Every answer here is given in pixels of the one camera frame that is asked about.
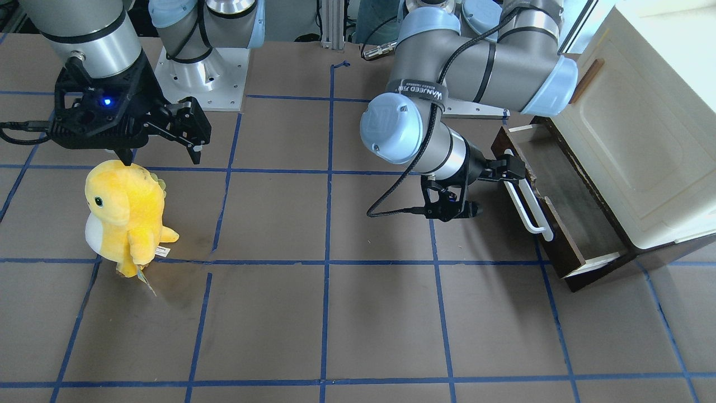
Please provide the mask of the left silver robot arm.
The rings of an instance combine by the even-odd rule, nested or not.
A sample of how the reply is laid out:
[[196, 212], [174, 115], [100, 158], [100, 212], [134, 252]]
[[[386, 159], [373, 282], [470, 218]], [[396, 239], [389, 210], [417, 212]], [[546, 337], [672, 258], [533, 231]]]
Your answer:
[[575, 91], [576, 62], [558, 52], [562, 1], [504, 1], [498, 20], [477, 38], [457, 16], [418, 7], [402, 19], [383, 93], [360, 120], [363, 145], [442, 187], [473, 181], [519, 181], [524, 164], [496, 160], [441, 122], [449, 99], [553, 117]]

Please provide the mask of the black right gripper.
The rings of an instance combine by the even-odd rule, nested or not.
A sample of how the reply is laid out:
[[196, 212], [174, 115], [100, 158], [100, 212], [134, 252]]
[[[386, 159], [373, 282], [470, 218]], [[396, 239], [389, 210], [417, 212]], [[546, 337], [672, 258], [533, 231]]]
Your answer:
[[112, 149], [131, 166], [135, 149], [154, 133], [151, 125], [166, 128], [184, 145], [193, 164], [200, 164], [202, 147], [210, 143], [211, 124], [199, 101], [185, 97], [172, 104], [163, 95], [146, 53], [123, 72], [90, 77], [84, 62], [70, 56], [55, 84], [54, 117], [47, 135], [68, 149]]

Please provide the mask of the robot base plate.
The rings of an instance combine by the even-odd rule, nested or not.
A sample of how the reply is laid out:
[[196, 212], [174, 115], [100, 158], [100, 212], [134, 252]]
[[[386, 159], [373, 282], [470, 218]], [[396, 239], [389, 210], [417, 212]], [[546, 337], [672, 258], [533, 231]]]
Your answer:
[[483, 105], [465, 100], [448, 99], [445, 104], [445, 118], [509, 119], [511, 113], [506, 108]]
[[187, 96], [197, 99], [205, 111], [241, 110], [250, 49], [218, 48], [194, 64], [169, 61], [166, 49], [154, 69], [164, 97], [178, 103]]

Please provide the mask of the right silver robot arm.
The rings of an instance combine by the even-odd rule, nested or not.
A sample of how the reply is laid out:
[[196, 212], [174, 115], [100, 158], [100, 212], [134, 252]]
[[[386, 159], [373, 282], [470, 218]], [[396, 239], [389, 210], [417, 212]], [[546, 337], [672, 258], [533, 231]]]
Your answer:
[[205, 108], [240, 107], [237, 51], [265, 40], [264, 1], [150, 1], [164, 56], [152, 67], [121, 1], [22, 1], [62, 70], [54, 115], [7, 128], [43, 131], [66, 149], [107, 149], [123, 164], [151, 136], [182, 145], [199, 164], [210, 143]]

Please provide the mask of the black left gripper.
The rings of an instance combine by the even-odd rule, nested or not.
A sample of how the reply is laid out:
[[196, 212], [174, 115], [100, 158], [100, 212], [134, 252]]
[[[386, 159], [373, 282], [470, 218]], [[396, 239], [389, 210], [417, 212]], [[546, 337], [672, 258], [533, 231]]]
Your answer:
[[462, 166], [452, 175], [452, 185], [467, 187], [475, 181], [520, 181], [526, 178], [526, 165], [511, 154], [487, 159], [472, 143], [467, 142]]

